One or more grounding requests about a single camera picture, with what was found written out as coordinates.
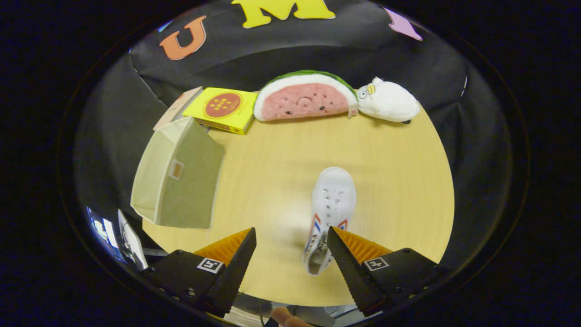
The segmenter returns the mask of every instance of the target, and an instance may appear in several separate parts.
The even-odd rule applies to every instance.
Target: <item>orange letter u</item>
[[[163,48],[163,50],[166,52],[166,56],[169,59],[184,59],[188,55],[196,52],[204,44],[206,41],[206,30],[204,30],[204,25],[202,23],[204,18],[206,18],[206,16],[197,18],[184,26],[185,29],[189,29],[193,38],[192,42],[186,47],[180,46],[178,42],[177,37],[180,33],[179,31],[172,33],[170,36],[163,39],[159,46]]]

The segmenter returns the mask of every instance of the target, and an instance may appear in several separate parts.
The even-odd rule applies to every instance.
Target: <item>plush bird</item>
[[[357,90],[362,113],[391,122],[409,124],[419,112],[419,102],[405,88],[379,77]]]

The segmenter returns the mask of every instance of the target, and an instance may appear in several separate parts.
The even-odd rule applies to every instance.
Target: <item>red circle label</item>
[[[206,104],[206,115],[211,118],[223,118],[231,115],[240,107],[242,97],[236,93],[216,95]]]

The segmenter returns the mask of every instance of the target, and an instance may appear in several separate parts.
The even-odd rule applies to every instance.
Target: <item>green rind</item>
[[[266,83],[266,85],[264,87],[266,87],[267,85],[271,84],[272,82],[275,82],[275,81],[278,81],[278,80],[282,80],[282,79],[285,79],[287,77],[300,76],[300,75],[315,75],[315,74],[320,74],[320,75],[325,75],[325,76],[331,77],[332,79],[334,79],[334,80],[338,81],[339,83],[345,85],[351,91],[351,93],[353,93],[353,95],[355,96],[355,98],[357,98],[357,93],[355,92],[355,90],[353,89],[353,87],[351,87],[351,85],[347,84],[347,82],[345,82],[341,77],[339,77],[337,75],[333,75],[331,73],[321,72],[319,70],[313,70],[313,69],[297,70],[296,72],[290,72],[290,73],[286,73],[286,74],[280,75],[280,76],[274,78],[273,80],[269,81],[268,83]]]

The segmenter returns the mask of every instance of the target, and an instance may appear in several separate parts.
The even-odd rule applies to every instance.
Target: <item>watermelon slice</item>
[[[267,121],[335,115],[357,105],[356,95],[338,76],[300,70],[268,82],[256,98],[254,116]]]

